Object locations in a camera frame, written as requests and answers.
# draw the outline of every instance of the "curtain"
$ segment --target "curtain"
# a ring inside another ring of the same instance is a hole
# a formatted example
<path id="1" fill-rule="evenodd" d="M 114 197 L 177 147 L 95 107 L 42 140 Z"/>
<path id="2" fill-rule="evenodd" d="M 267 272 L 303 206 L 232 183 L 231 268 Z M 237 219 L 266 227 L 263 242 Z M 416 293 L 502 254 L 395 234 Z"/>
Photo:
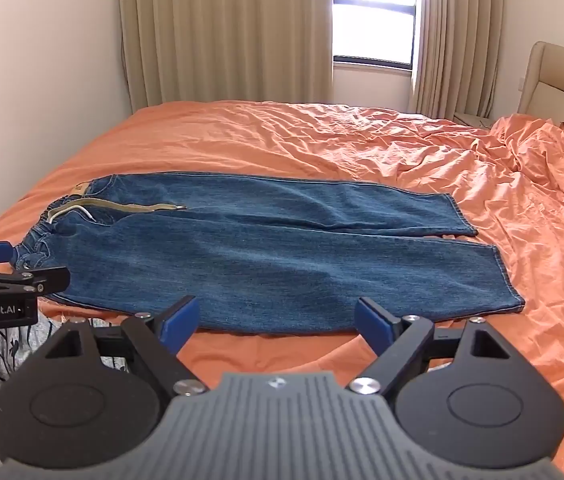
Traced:
<path id="1" fill-rule="evenodd" d="M 503 6 L 504 0 L 418 0 L 410 112 L 489 115 Z"/>
<path id="2" fill-rule="evenodd" d="M 133 110 L 167 101 L 329 102 L 332 0 L 120 0 Z"/>

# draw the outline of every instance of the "blue denim jeans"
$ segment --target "blue denim jeans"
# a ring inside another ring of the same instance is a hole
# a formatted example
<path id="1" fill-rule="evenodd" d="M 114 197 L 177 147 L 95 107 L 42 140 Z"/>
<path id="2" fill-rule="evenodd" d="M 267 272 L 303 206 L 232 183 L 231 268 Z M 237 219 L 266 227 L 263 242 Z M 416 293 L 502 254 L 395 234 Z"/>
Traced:
<path id="1" fill-rule="evenodd" d="M 111 175 L 52 203 L 18 270 L 66 266 L 60 303 L 157 313 L 185 294 L 201 326 L 245 333 L 353 329 L 369 296 L 433 320 L 517 312 L 495 246 L 448 194 L 362 182 L 217 173 Z"/>

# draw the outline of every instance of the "ribbed gray panel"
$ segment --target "ribbed gray panel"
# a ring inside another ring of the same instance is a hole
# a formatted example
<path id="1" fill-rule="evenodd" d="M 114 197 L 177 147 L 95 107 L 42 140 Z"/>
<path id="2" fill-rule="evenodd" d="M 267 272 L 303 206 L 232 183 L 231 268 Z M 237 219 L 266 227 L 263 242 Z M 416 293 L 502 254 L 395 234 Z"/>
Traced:
<path id="1" fill-rule="evenodd" d="M 269 384 L 277 378 L 281 387 Z M 110 463 L 44 471 L 15 462 L 0 480 L 564 480 L 546 459 L 482 471 L 432 456 L 409 440 L 379 396 L 343 390 L 331 373 L 226 374 L 179 397 L 139 447 Z"/>

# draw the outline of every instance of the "bed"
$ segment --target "bed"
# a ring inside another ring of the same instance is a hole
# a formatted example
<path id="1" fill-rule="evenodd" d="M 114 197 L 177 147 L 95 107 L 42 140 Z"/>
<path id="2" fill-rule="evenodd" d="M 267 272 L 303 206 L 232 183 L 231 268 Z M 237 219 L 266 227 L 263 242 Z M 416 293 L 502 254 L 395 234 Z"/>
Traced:
<path id="1" fill-rule="evenodd" d="M 0 240 L 20 242 L 49 203 L 82 182 L 156 171 L 365 180 L 451 193 L 479 230 L 477 240 L 498 245 L 527 300 L 522 313 L 489 321 L 564 397 L 564 123 L 515 114 L 486 131 L 380 108 L 168 103 L 139 110 L 41 180 L 0 216 Z M 117 319 L 48 300 L 41 308 L 58 319 Z M 354 334 L 198 332 L 179 358 L 211 386 L 225 371 L 279 370 L 332 370 L 346 384 L 375 355 Z M 564 441 L 556 463 L 564 470 Z"/>

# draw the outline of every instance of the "white drawstring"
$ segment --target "white drawstring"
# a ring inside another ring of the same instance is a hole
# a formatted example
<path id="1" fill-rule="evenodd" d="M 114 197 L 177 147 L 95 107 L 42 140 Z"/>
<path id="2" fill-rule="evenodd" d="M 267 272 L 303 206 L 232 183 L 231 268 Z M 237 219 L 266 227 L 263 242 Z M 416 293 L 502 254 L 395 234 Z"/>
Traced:
<path id="1" fill-rule="evenodd" d="M 72 205 L 67 207 L 66 209 L 62 209 L 61 211 L 58 211 L 57 213 L 54 213 L 53 215 L 49 216 L 49 218 L 46 220 L 49 224 L 53 222 L 53 220 L 56 219 L 56 217 L 63 215 L 64 213 L 69 212 L 72 209 L 79 209 L 80 211 L 82 211 L 86 216 L 88 216 L 92 221 L 95 221 L 95 219 L 93 218 L 93 216 L 91 215 L 91 213 L 89 213 L 88 211 L 86 211 L 85 208 L 83 208 L 81 205 Z"/>

